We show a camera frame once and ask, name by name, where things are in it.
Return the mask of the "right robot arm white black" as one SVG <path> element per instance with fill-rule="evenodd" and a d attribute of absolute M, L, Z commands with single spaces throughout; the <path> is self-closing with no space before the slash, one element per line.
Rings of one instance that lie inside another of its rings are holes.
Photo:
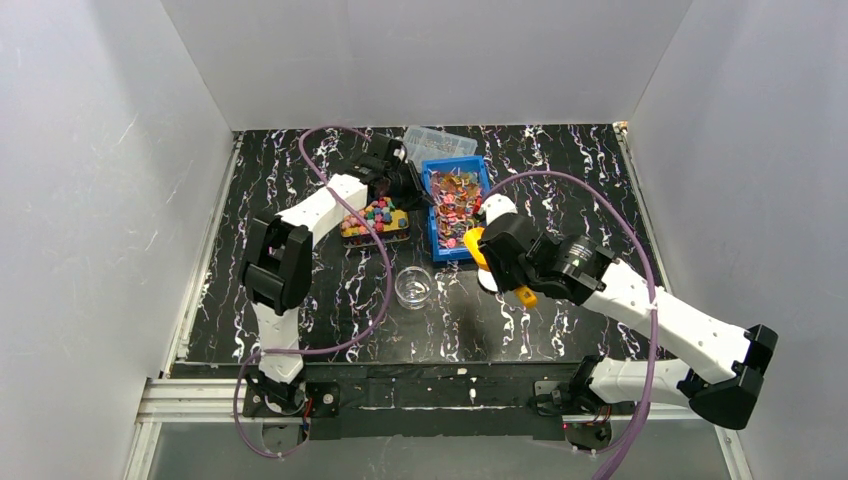
<path fill-rule="evenodd" d="M 589 404 L 636 402 L 651 387 L 653 403 L 689 408 L 731 430 L 747 427 L 779 336 L 758 324 L 725 323 L 648 281 L 611 250 L 585 235 L 558 238 L 517 213 L 469 231 L 466 247 L 498 292 L 526 307 L 537 296 L 566 300 L 614 319 L 673 354 L 654 365 L 588 356 L 567 398 Z"/>

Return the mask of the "tin tray of star candies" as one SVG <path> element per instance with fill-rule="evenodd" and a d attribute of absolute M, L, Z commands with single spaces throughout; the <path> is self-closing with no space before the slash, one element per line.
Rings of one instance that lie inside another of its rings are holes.
<path fill-rule="evenodd" d="M 353 214 L 346 215 L 339 226 L 345 248 L 375 246 L 370 235 L 371 227 L 383 243 L 396 243 L 410 237 L 410 220 L 406 211 L 399 209 L 391 197 L 379 197 L 359 211 L 362 219 Z"/>

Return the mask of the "yellow plastic scoop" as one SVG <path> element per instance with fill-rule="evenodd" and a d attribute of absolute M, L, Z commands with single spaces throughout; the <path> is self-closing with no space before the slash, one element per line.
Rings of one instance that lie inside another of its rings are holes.
<path fill-rule="evenodd" d="M 483 254 L 479 248 L 479 241 L 482 238 L 482 234 L 484 232 L 483 227 L 476 227 L 468 230 L 463 236 L 463 243 L 465 247 L 468 249 L 471 258 L 474 263 L 477 265 L 478 269 L 484 269 L 488 272 L 489 266 Z M 518 299 L 518 301 L 527 308 L 535 308 L 537 306 L 538 300 L 536 295 L 526 286 L 519 286 L 515 289 L 512 289 L 511 292 Z"/>

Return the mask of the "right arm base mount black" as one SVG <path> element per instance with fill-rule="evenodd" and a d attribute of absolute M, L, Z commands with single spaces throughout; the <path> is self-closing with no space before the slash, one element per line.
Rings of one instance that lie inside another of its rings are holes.
<path fill-rule="evenodd" d="M 567 382 L 535 382 L 529 405 L 540 416 L 581 418 L 562 421 L 566 441 L 573 449 L 598 452 L 612 441 L 612 406 L 592 393 L 573 394 Z"/>

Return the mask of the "blue bin of lollipops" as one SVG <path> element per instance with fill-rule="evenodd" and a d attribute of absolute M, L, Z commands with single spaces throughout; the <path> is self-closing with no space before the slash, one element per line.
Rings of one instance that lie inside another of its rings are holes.
<path fill-rule="evenodd" d="M 489 175 L 482 156 L 425 160 L 422 181 L 434 204 L 425 228 L 434 263 L 471 258 L 463 243 L 465 233 L 481 227 L 482 198 L 489 191 Z"/>

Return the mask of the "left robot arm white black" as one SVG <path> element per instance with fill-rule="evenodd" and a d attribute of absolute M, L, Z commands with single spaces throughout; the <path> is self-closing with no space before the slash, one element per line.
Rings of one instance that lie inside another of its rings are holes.
<path fill-rule="evenodd" d="M 239 280 L 259 329 L 259 372 L 248 384 L 284 410 L 305 400 L 297 383 L 305 351 L 300 347 L 300 307 L 312 287 L 313 249 L 346 217 L 363 220 L 373 199 L 401 210 L 432 205 L 416 165 L 398 139 L 374 134 L 364 151 L 300 203 L 277 213 L 259 212 L 249 223 Z"/>

